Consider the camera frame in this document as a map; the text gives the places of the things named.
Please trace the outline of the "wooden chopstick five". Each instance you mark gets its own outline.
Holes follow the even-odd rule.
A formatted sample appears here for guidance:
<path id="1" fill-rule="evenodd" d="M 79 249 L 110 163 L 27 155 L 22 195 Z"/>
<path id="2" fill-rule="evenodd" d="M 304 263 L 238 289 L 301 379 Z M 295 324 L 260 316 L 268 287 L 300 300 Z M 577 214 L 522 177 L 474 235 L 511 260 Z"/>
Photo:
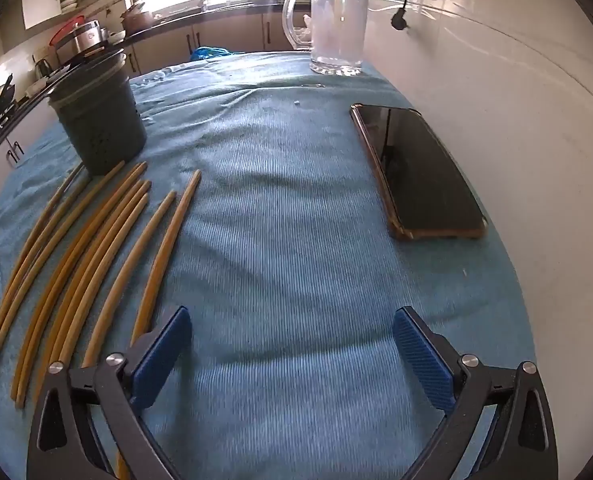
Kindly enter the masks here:
<path id="1" fill-rule="evenodd" d="M 30 324 L 28 324 L 19 359 L 16 363 L 10 396 L 17 408 L 23 408 L 25 405 L 26 390 L 34 370 L 38 348 L 42 342 L 42 336 L 44 336 L 52 311 L 57 307 L 57 301 L 61 297 L 65 285 L 68 284 L 72 273 L 76 270 L 80 258 L 88 251 L 89 244 L 97 235 L 98 230 L 106 222 L 106 218 L 108 218 L 115 206 L 123 200 L 125 194 L 133 188 L 147 167 L 147 162 L 140 162 L 129 170 L 129 173 L 90 215 L 82 229 L 80 229 L 80 233 L 76 235 L 61 258 L 56 270 L 54 270 L 54 274 L 52 274 L 48 285 L 38 300 Z"/>

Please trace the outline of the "wooden chopstick four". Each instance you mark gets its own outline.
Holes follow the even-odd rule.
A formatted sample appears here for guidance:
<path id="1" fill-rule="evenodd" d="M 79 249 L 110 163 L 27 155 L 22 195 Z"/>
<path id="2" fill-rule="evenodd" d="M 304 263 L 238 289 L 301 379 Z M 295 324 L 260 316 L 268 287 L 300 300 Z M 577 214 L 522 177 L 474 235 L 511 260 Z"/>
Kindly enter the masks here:
<path id="1" fill-rule="evenodd" d="M 92 260 L 94 260 L 96 255 L 101 256 L 100 248 L 104 247 L 104 242 L 107 240 L 110 243 L 109 233 L 114 228 L 114 226 L 117 226 L 119 229 L 121 229 L 120 223 L 118 223 L 118 219 L 120 219 L 121 214 L 123 214 L 124 211 L 128 211 L 126 212 L 126 214 L 124 214 L 125 218 L 127 218 L 129 213 L 132 212 L 132 209 L 134 209 L 136 204 L 139 202 L 140 198 L 149 191 L 150 186 L 151 182 L 149 180 L 137 181 L 133 188 L 129 190 L 126 197 L 124 197 L 121 203 L 118 204 L 118 210 L 116 212 L 113 211 L 111 216 L 109 217 L 109 220 L 106 220 L 106 222 L 104 222 L 104 225 L 100 229 L 99 234 L 91 242 L 91 245 L 86 247 L 87 250 L 85 252 L 85 255 L 82 255 L 82 259 L 80 259 L 80 261 L 78 262 L 78 266 L 74 274 L 71 276 L 72 280 L 69 282 L 68 290 L 66 290 L 64 293 L 61 304 L 59 306 L 57 317 L 54 320 L 54 326 L 52 326 L 50 334 L 48 335 L 46 348 L 44 352 L 45 355 L 42 357 L 42 360 L 39 363 L 40 372 L 45 374 L 48 366 L 48 359 L 54 358 L 58 352 L 57 342 L 60 342 L 61 339 L 64 339 L 66 330 L 65 328 L 62 328 L 62 326 L 64 325 L 66 320 L 70 320 L 74 315 L 73 313 L 71 315 L 72 309 L 70 309 L 70 307 L 73 304 L 75 304 L 76 301 L 78 301 L 74 301 L 74 298 L 78 297 L 76 295 L 79 292 L 83 293 L 84 291 L 84 285 L 80 285 L 80 283 L 82 283 L 82 279 L 84 278 L 84 276 L 86 276 L 86 278 L 88 277 L 89 273 L 86 273 L 88 269 L 91 269 L 90 263 L 92 262 Z M 24 408 L 25 405 L 27 387 L 30 384 L 32 370 L 34 370 L 34 365 L 36 364 L 38 342 L 36 342 L 34 346 L 32 346 L 31 343 L 30 350 L 32 351 L 30 353 L 26 352 L 25 355 L 26 358 L 31 359 L 29 361 L 25 359 L 22 367 L 22 372 L 25 373 L 25 375 L 21 375 L 20 382 L 16 385 L 16 397 L 14 398 L 14 400 L 16 400 L 17 408 Z"/>

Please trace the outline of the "wooden chopstick eight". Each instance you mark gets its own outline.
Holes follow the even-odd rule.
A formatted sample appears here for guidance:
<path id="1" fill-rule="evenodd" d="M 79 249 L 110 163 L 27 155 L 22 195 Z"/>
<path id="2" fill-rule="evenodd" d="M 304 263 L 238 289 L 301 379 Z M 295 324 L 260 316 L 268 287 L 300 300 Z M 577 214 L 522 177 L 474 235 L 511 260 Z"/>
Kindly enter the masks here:
<path id="1" fill-rule="evenodd" d="M 52 216 L 52 211 L 54 210 L 54 208 L 56 208 L 57 204 L 61 200 L 61 197 L 63 196 L 65 191 L 68 189 L 70 184 L 73 182 L 73 180 L 82 171 L 83 167 L 84 167 L 84 164 L 82 162 L 80 162 L 77 166 L 72 168 L 69 171 L 68 176 L 57 188 L 57 191 L 54 192 L 54 195 L 50 197 L 50 200 L 48 200 L 46 207 L 44 208 L 44 210 L 42 211 L 42 213 L 36 220 L 36 222 L 33 226 L 33 229 L 31 229 L 31 231 L 30 231 L 30 234 L 28 234 L 28 237 L 23 244 L 23 247 L 21 249 L 19 257 L 16 258 L 16 263 L 14 264 L 14 267 L 12 269 L 8 284 L 4 291 L 4 295 L 8 294 L 8 291 L 12 285 L 14 278 L 16 277 L 16 274 L 19 273 L 22 263 L 24 263 L 25 259 L 27 258 L 28 253 L 34 247 L 34 245 L 36 244 L 36 240 L 38 239 L 39 235 L 42 234 L 42 231 L 45 229 L 45 226 L 47 225 L 48 221 L 50 220 L 50 218 Z"/>

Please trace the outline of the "wooden chopstick one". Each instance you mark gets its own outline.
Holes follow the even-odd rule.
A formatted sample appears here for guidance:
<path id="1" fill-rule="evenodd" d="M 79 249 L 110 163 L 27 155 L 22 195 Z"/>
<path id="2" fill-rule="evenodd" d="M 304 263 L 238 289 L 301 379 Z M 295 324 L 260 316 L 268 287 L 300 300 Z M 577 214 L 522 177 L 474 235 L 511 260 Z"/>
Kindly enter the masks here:
<path id="1" fill-rule="evenodd" d="M 180 199 L 174 211 L 173 217 L 170 219 L 170 224 L 167 227 L 159 250 L 153 260 L 149 278 L 146 287 L 144 288 L 144 295 L 141 297 L 139 309 L 132 330 L 132 336 L 130 336 L 130 342 L 132 344 L 141 335 L 144 335 L 150 326 L 156 304 L 156 298 L 158 298 L 163 278 L 168 263 L 170 262 L 170 256 L 172 255 L 178 234 L 180 229 L 182 229 L 182 222 L 184 222 L 185 215 L 187 214 L 193 199 L 193 195 L 197 191 L 200 180 L 201 171 L 197 169 L 192 174 L 184 193 L 182 193 L 182 198 Z"/>

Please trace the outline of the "wooden chopstick three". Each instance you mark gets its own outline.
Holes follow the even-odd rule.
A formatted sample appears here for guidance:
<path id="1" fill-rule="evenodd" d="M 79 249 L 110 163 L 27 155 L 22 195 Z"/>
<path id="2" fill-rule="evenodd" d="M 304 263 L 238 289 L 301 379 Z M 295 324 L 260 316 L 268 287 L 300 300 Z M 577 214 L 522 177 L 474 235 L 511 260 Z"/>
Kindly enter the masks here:
<path id="1" fill-rule="evenodd" d="M 90 263 L 91 269 L 88 269 L 86 274 L 89 273 L 91 275 L 88 274 L 87 278 L 84 276 L 82 283 L 80 283 L 80 285 L 84 285 L 84 291 L 83 293 L 79 292 L 76 295 L 78 297 L 74 298 L 74 301 L 78 300 L 70 307 L 70 309 L 72 309 L 71 315 L 72 313 L 74 315 L 70 320 L 66 320 L 66 324 L 64 323 L 62 326 L 62 328 L 65 328 L 66 330 L 64 339 L 57 342 L 58 352 L 54 358 L 48 359 L 48 366 L 45 374 L 48 372 L 49 365 L 53 362 L 61 361 L 64 365 L 71 363 L 76 344 L 80 340 L 80 333 L 82 333 L 91 306 L 94 304 L 98 295 L 100 286 L 106 278 L 106 274 L 108 273 L 118 250 L 122 247 L 127 235 L 148 203 L 149 191 L 140 198 L 139 202 L 134 209 L 132 209 L 132 212 L 129 213 L 127 218 L 125 218 L 124 214 L 128 211 L 124 211 L 123 214 L 121 214 L 122 218 L 120 217 L 120 219 L 118 219 L 121 229 L 114 226 L 109 233 L 110 243 L 106 240 L 103 244 L 104 247 L 100 248 L 101 256 L 96 255 L 94 260 Z M 40 372 L 40 377 L 44 377 L 45 374 Z"/>

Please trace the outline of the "wooden chopstick seven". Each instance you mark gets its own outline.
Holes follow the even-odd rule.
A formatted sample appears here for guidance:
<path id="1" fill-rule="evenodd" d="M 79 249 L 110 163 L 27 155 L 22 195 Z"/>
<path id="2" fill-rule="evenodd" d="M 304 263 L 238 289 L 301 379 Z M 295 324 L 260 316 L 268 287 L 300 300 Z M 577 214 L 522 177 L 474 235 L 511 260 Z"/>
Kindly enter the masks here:
<path id="1" fill-rule="evenodd" d="M 34 263 L 35 259 L 38 257 L 38 254 L 42 251 L 42 248 L 44 248 L 44 246 L 47 244 L 47 238 L 50 237 L 52 231 L 57 227 L 63 215 L 70 208 L 70 206 L 72 205 L 74 200 L 76 200 L 76 198 L 80 195 L 80 193 L 84 191 L 89 182 L 89 176 L 83 177 L 83 179 L 80 180 L 80 183 L 74 186 L 71 194 L 66 196 L 66 199 L 63 202 L 63 204 L 60 205 L 59 202 L 56 208 L 54 208 L 54 210 L 52 211 L 52 216 L 50 220 L 45 226 L 45 229 L 42 231 L 42 234 L 40 234 L 38 239 L 36 240 L 36 244 L 28 253 L 24 263 L 22 263 L 19 273 L 16 274 L 16 277 L 12 282 L 8 294 L 2 296 L 0 303 L 0 332 L 2 330 L 2 326 L 4 325 L 5 319 L 8 316 L 8 311 L 11 308 L 13 296 L 16 294 L 16 291 L 21 286 L 21 283 L 25 278 L 25 274 L 27 274 L 28 270 L 30 270 L 30 267 Z"/>

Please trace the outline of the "wooden chopstick two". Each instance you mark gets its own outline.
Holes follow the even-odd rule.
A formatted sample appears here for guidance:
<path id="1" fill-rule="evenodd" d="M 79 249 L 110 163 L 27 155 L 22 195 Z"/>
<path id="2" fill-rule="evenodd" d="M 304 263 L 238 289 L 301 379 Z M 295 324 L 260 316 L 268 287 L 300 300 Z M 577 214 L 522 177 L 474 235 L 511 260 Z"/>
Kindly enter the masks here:
<path id="1" fill-rule="evenodd" d="M 95 328 L 92 331 L 90 341 L 88 342 L 88 346 L 84 355 L 82 367 L 90 367 L 91 365 L 97 363 L 100 350 L 104 340 L 106 339 L 106 333 L 108 333 L 108 330 L 111 327 L 115 309 L 118 307 L 118 303 L 122 298 L 127 282 L 132 276 L 142 253 L 149 243 L 149 240 L 151 240 L 151 237 L 168 211 L 168 208 L 170 208 L 170 205 L 174 203 L 175 198 L 175 191 L 168 192 L 159 208 L 155 211 L 154 215 L 147 223 L 147 226 L 144 227 L 144 231 L 142 231 L 139 235 L 138 240 L 136 240 L 135 245 L 121 267 L 120 272 L 118 272 L 118 276 L 114 280 L 109 295 L 106 297 L 106 301 L 104 302 L 99 314 Z"/>

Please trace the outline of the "wooden chopstick six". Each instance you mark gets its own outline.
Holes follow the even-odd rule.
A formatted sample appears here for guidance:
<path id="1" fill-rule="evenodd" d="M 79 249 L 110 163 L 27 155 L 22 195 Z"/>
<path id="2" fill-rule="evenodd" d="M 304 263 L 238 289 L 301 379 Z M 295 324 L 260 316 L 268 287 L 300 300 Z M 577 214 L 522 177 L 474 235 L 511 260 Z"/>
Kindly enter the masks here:
<path id="1" fill-rule="evenodd" d="M 0 347 L 5 339 L 5 336 L 7 336 L 12 321 L 16 317 L 16 311 L 19 309 L 19 306 L 20 304 L 22 304 L 25 295 L 27 294 L 28 290 L 32 287 L 36 276 L 42 270 L 51 254 L 59 245 L 62 238 L 65 237 L 65 234 L 69 232 L 74 222 L 78 218 L 80 218 L 80 215 L 84 212 L 87 206 L 94 200 L 94 198 L 103 189 L 103 187 L 124 166 L 125 162 L 124 160 L 121 160 L 121 162 L 116 164 L 100 181 L 98 181 L 79 202 L 76 202 L 76 198 L 76 200 L 74 200 L 70 208 L 61 218 L 57 227 L 52 231 L 50 237 L 47 238 L 47 244 L 44 246 L 44 248 L 42 248 L 42 251 L 38 254 L 38 257 L 35 259 L 34 263 L 30 267 L 30 270 L 28 270 L 27 274 L 25 274 L 25 278 L 23 279 L 21 286 L 16 291 L 16 294 L 13 296 L 11 308 L 8 311 L 8 316 L 6 317 L 4 325 L 2 326 L 2 330 L 0 332 Z"/>

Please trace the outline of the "black smartphone brown case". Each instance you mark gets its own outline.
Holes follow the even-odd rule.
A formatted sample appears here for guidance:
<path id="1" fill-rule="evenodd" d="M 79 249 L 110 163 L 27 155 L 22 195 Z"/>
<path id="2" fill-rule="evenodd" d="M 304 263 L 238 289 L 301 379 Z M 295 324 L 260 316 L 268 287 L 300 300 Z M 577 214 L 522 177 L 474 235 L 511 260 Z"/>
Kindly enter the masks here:
<path id="1" fill-rule="evenodd" d="M 356 103 L 354 126 L 385 207 L 401 240 L 479 240 L 485 218 L 452 155 L 418 110 Z"/>

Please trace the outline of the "blue table cloth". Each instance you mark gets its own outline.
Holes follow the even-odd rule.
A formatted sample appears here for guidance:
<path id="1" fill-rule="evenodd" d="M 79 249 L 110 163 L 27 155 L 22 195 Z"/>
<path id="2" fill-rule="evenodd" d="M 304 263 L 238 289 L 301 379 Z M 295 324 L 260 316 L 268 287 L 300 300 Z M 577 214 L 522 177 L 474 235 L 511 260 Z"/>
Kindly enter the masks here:
<path id="1" fill-rule="evenodd" d="M 303 53 L 251 53 L 130 85 L 149 209 L 202 174 L 155 308 L 186 307 L 192 338 L 144 414 L 184 478 L 402 477 L 441 415 L 397 353 L 400 307 L 489 365 L 534 358 L 495 230 L 390 235 L 350 116 L 406 105 L 381 70 L 325 77 Z"/>

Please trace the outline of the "dark green utensil holder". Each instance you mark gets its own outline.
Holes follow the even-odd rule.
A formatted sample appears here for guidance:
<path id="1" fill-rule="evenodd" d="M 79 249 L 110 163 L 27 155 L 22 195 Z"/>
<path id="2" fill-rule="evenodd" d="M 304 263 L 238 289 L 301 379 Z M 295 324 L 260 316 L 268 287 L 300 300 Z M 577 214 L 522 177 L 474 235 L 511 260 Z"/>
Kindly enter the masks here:
<path id="1" fill-rule="evenodd" d="M 129 162 L 146 144 L 122 50 L 83 64 L 61 79 L 49 105 L 93 176 Z"/>

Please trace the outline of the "silver rice cooker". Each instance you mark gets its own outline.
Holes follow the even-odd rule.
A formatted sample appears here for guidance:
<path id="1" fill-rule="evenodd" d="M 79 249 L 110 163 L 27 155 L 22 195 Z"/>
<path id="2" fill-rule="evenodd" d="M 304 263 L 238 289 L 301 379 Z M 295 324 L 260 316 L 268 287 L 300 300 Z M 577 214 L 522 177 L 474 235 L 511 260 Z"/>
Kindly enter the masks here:
<path id="1" fill-rule="evenodd" d="M 82 18 L 70 21 L 50 40 L 61 64 L 106 44 L 106 29 L 97 20 L 83 22 Z"/>

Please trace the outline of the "blue plastic bag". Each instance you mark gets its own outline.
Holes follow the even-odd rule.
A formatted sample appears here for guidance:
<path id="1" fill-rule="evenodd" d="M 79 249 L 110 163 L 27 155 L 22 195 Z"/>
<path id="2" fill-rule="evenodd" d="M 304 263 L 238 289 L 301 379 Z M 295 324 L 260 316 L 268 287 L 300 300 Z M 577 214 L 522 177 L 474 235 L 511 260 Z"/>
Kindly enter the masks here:
<path id="1" fill-rule="evenodd" d="M 231 52 L 228 49 L 221 47 L 199 47 L 194 49 L 190 55 L 191 62 L 205 61 L 210 58 L 223 58 L 229 56 Z"/>

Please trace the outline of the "clear glass mug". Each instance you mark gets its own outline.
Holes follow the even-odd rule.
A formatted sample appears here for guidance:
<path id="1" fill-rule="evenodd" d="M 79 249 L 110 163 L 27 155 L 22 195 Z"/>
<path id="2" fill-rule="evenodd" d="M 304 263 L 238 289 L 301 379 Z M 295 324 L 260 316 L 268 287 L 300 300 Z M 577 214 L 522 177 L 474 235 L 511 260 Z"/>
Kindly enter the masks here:
<path id="1" fill-rule="evenodd" d="M 282 28 L 294 50 L 309 51 L 310 68 L 321 75 L 362 73 L 369 0 L 309 0 L 310 27 L 294 26 L 298 0 L 283 0 Z"/>

